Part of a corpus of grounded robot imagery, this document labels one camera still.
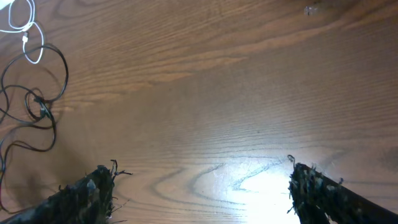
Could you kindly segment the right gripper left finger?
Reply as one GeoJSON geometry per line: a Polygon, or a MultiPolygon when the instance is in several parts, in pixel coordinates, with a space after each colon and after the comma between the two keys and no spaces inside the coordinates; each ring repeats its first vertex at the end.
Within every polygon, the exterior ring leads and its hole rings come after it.
{"type": "Polygon", "coordinates": [[[108,169],[98,165],[73,185],[59,188],[58,192],[43,202],[5,219],[6,224],[75,224],[107,223],[118,207],[113,200],[114,180],[119,175],[131,175],[118,170],[117,161],[108,169]]]}

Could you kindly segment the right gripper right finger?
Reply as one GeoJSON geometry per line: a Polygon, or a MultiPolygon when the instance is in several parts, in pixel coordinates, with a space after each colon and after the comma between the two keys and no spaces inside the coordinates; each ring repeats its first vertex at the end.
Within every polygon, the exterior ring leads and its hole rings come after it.
{"type": "Polygon", "coordinates": [[[289,180],[291,210],[300,223],[379,224],[397,223],[397,214],[352,192],[339,182],[329,179],[314,166],[293,163],[289,180]]]}

